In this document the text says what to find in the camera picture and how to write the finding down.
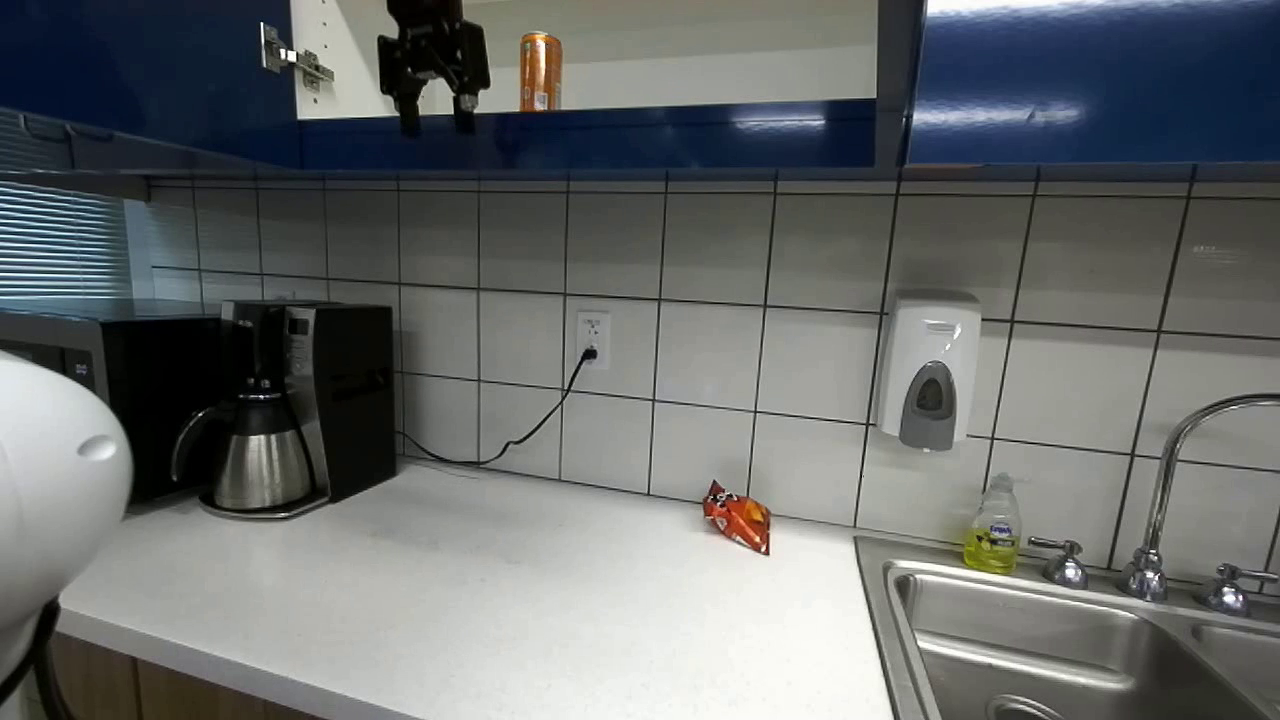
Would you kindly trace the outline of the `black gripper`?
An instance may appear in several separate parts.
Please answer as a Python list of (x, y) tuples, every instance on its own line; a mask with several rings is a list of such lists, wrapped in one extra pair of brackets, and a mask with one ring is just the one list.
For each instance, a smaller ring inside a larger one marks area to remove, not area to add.
[(392, 36), (377, 42), (382, 94), (392, 95), (400, 132), (420, 132), (415, 94), (444, 79), (453, 95), (453, 124), (478, 132), (478, 108), (492, 75), (486, 29), (464, 17), (459, 0), (387, 0)]

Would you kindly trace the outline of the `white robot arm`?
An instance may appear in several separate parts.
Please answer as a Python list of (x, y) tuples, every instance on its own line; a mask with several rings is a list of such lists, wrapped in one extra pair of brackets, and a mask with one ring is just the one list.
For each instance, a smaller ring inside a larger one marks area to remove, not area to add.
[[(294, 23), (289, 0), (0, 0), (0, 111), (120, 142), (120, 168), (377, 172), (456, 153), (486, 124), (470, 116), (302, 120), (271, 73), (259, 23)], [(0, 358), (0, 642), (5, 720), (51, 720), (49, 642), (60, 593), (120, 529), (131, 448), (83, 385)]]

